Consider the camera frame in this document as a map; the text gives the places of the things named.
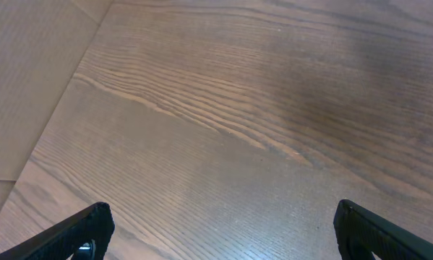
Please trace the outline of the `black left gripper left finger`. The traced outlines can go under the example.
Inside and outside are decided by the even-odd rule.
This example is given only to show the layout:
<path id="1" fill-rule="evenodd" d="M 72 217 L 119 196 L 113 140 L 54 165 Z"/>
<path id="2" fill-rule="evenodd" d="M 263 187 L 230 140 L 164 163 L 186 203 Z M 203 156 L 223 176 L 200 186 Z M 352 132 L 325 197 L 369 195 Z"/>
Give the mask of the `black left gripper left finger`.
<path id="1" fill-rule="evenodd" d="M 0 253 L 0 260 L 103 260 L 114 229 L 109 205 L 97 202 Z"/>

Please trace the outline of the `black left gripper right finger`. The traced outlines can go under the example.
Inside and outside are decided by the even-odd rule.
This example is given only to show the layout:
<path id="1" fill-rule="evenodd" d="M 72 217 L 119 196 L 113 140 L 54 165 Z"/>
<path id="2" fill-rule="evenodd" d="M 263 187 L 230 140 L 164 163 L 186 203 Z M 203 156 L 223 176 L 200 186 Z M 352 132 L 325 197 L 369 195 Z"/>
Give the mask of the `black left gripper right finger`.
<path id="1" fill-rule="evenodd" d="M 433 244 L 348 199 L 338 203 L 333 225 L 344 260 L 433 260 Z"/>

